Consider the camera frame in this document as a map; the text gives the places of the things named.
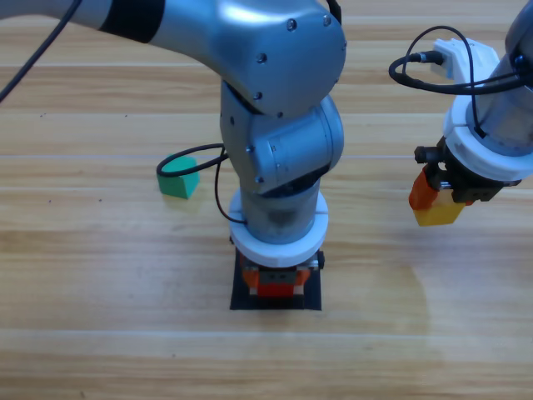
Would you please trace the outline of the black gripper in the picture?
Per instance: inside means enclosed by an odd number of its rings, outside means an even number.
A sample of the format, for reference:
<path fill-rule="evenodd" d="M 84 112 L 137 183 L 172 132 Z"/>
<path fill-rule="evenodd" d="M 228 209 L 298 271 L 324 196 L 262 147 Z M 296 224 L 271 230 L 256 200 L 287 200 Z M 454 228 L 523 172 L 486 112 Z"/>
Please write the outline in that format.
<path fill-rule="evenodd" d="M 502 188 L 514 187 L 521 180 L 494 180 L 472 172 L 463 166 L 441 139 L 435 147 L 419 146 L 414 151 L 417 163 L 423 164 L 420 174 L 413 182 L 409 204 L 413 211 L 432 207 L 439 192 L 450 189 L 454 203 L 463 207 L 475 201 L 488 202 Z"/>
<path fill-rule="evenodd" d="M 318 249 L 305 262 L 292 267 L 264 267 L 247 259 L 237 249 L 233 238 L 230 244 L 235 248 L 235 265 L 233 285 L 248 287 L 250 295 L 258 294 L 259 286 L 289 285 L 294 286 L 294 295 L 303 295 L 305 284 L 311 275 L 324 268 L 324 252 Z"/>

